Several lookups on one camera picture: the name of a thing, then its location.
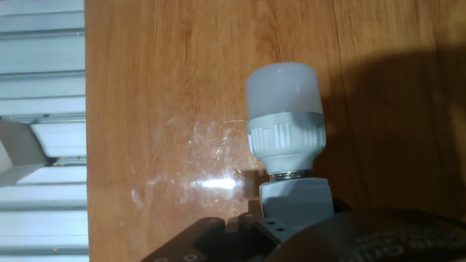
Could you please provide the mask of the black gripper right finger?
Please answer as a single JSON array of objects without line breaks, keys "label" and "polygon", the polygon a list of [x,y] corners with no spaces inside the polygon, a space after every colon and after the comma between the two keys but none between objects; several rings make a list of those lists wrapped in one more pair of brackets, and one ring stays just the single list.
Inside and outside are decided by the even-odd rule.
[{"label": "black gripper right finger", "polygon": [[338,198],[333,198],[333,209],[336,214],[351,212],[354,210],[347,203]]}]

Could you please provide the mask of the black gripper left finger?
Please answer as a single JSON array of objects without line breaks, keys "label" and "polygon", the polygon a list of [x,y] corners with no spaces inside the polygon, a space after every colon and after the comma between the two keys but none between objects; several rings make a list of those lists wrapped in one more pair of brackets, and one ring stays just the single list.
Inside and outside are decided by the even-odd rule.
[{"label": "black gripper left finger", "polygon": [[237,217],[202,218],[173,237],[143,262],[255,262],[265,261],[292,236],[292,229],[276,218],[265,218],[259,200]]}]

